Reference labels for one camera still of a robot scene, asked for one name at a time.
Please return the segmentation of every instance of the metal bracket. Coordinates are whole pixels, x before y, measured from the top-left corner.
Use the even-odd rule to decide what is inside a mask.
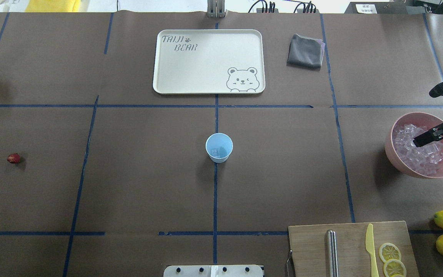
[[[225,0],[208,0],[208,17],[225,17]]]

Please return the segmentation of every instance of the label sticker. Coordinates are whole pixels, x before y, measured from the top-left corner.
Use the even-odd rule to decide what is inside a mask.
[[[377,13],[374,4],[356,4],[356,11],[358,13]]]

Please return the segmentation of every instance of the wooden cutting board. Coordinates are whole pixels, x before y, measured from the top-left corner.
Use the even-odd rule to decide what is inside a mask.
[[[336,232],[338,249],[338,273],[340,277],[369,277],[370,256],[365,249],[367,223],[345,223],[325,225],[289,226],[290,249],[293,251],[293,264],[296,277],[329,276],[326,231]],[[385,243],[395,244],[401,251],[401,261],[406,267],[407,277],[420,277],[415,256],[411,247],[406,222],[371,222],[374,225],[374,243],[378,275],[385,277],[384,263],[378,249]]]

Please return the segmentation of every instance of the metal clamp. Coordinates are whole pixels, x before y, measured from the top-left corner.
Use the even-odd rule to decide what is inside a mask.
[[[208,0],[208,17],[225,17],[225,0]]]
[[[288,252],[288,259],[286,260],[286,264],[285,264],[285,276],[286,277],[295,276],[295,269],[292,268],[292,266],[291,266],[291,262],[293,261],[292,254],[293,254],[293,251],[290,249],[290,252]]]

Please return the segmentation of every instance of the white tray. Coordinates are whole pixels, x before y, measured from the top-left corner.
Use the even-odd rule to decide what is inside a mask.
[[[153,89],[161,94],[261,93],[266,86],[257,30],[163,30]]]

